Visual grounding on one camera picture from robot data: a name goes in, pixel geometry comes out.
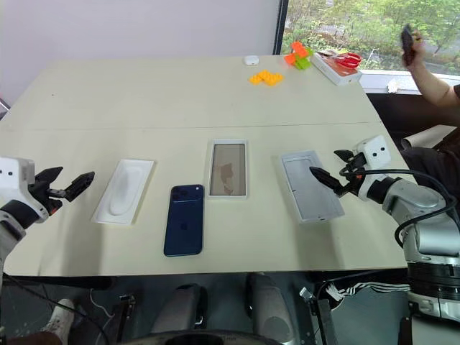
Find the white tray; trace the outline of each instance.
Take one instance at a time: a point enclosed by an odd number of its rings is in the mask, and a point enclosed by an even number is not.
[[[154,163],[152,160],[120,160],[92,221],[131,224]]]
[[[245,139],[215,139],[212,141],[208,197],[209,198],[229,198],[242,199],[247,198],[247,140]],[[226,149],[221,152],[222,157],[215,157],[218,150],[216,146],[225,145]]]
[[[301,223],[327,221],[345,214],[339,198],[310,171],[310,167],[323,167],[316,152],[286,154],[281,156],[281,163]]]

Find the orange toy block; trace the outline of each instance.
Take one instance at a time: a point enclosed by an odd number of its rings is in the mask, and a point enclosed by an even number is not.
[[[294,52],[299,55],[299,58],[306,58],[308,56],[308,51],[304,48],[302,43],[299,41],[293,42],[291,47],[294,49]]]
[[[274,84],[282,81],[283,76],[279,73],[270,73],[268,70],[262,70],[258,74],[253,75],[249,78],[249,81],[253,84],[258,84],[261,81],[264,81],[269,86],[274,86]]]
[[[262,80],[267,80],[270,77],[270,72],[268,70],[262,70],[257,74]]]
[[[288,65],[293,65],[295,62],[295,56],[294,54],[288,54],[285,56],[285,61]]]
[[[254,74],[251,78],[249,78],[249,81],[256,85],[262,81],[262,78],[260,78],[257,74]]]
[[[279,73],[270,74],[270,76],[265,80],[265,83],[270,86],[274,86],[274,84],[279,83],[282,80],[282,75]]]

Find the table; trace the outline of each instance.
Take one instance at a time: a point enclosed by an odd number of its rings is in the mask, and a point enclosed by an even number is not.
[[[301,226],[282,179],[281,154],[315,150],[337,173],[342,163],[334,150],[377,134],[387,139],[392,167],[406,167],[362,89],[338,88],[315,68],[297,71],[281,57],[261,61],[260,68],[236,57],[62,62],[46,70],[0,122],[1,154],[33,159],[37,172],[62,165],[54,188],[91,170],[96,178],[72,204],[27,231],[6,272],[70,277],[404,267],[392,235],[397,224],[380,206],[347,195],[345,216]],[[171,64],[179,72],[164,72]],[[261,68],[282,72],[285,80],[272,88],[246,81]],[[178,83],[181,73],[184,83]],[[197,75],[202,79],[191,88]],[[206,199],[201,254],[165,257],[170,189],[207,188],[212,139],[247,139],[248,198]],[[134,225],[91,223],[121,158],[157,162]]]

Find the blue smartphone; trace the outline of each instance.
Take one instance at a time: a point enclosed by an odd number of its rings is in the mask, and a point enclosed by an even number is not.
[[[167,257],[199,254],[203,248],[202,185],[176,185],[171,189],[165,247]]]

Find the shoe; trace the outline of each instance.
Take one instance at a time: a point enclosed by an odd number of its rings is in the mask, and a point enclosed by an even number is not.
[[[60,300],[59,304],[75,308],[71,300]],[[75,315],[71,311],[56,306],[52,312],[51,319],[42,331],[55,334],[63,345],[68,345],[70,327],[72,326],[74,317]]]

